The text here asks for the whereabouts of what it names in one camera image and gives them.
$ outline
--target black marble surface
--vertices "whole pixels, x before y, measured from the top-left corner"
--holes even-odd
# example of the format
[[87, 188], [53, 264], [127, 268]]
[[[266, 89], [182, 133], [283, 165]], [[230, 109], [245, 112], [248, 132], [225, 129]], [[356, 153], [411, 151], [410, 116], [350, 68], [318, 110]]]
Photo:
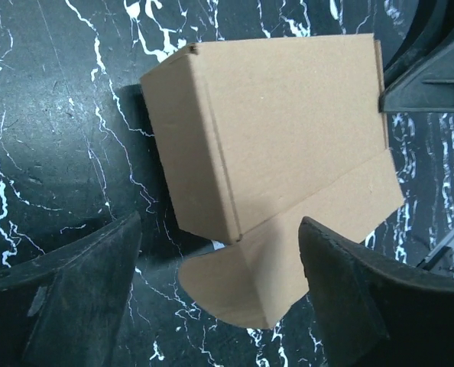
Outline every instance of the black marble surface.
[[[138, 78], [186, 42], [253, 37], [373, 31], [388, 62], [416, 6], [1, 0], [0, 269], [137, 209], [142, 253], [114, 365], [322, 365], [310, 296], [273, 330], [244, 330], [209, 316], [180, 289], [183, 256], [212, 243], [177, 228]], [[366, 245], [415, 265], [454, 226], [454, 115], [390, 115], [388, 124], [406, 200]]]

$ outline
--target brown cardboard box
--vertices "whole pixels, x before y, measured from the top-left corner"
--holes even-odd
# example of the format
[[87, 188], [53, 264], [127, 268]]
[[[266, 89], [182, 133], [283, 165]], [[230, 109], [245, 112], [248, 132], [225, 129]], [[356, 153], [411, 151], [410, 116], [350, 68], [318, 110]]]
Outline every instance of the brown cardboard box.
[[360, 242], [402, 204], [381, 71], [366, 34], [191, 44], [142, 77], [180, 228], [229, 245], [180, 269], [205, 310], [272, 327], [308, 291], [304, 216]]

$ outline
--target open box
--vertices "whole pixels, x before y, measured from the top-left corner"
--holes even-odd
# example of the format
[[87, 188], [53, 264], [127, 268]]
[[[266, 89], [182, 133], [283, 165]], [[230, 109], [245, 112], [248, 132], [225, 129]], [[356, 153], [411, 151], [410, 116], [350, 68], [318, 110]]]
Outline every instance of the open box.
[[141, 78], [180, 228], [227, 245], [181, 266], [202, 308], [272, 327], [308, 291], [304, 216], [361, 242], [402, 205], [382, 74], [364, 34], [190, 44]]

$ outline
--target marble tabletop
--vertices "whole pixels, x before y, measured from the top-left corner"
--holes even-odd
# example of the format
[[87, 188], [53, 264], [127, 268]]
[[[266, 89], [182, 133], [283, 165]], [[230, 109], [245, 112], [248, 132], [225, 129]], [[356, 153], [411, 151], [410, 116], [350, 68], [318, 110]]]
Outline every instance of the marble tabletop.
[[[244, 330], [211, 317], [180, 288], [182, 258], [213, 244], [177, 228], [138, 78], [188, 42], [254, 37], [374, 32], [386, 63], [416, 6], [1, 0], [0, 269], [136, 209], [142, 251], [113, 365], [322, 365], [309, 295], [273, 330]], [[454, 226], [454, 115], [397, 114], [388, 124], [405, 204], [365, 244], [415, 265]]]

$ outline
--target black table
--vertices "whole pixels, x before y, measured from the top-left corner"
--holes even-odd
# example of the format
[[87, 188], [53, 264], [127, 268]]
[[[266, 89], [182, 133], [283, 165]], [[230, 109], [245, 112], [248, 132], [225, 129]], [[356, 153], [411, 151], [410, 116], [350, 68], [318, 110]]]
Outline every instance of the black table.
[[[138, 78], [186, 42], [253, 37], [373, 31], [388, 62], [416, 6], [0, 1], [0, 269], [136, 209], [142, 253], [114, 365], [321, 365], [309, 296], [273, 330], [260, 331], [219, 322], [180, 289], [182, 257], [211, 251], [212, 243], [177, 228]], [[388, 121], [406, 200], [366, 245], [415, 265], [454, 226], [454, 115]]]

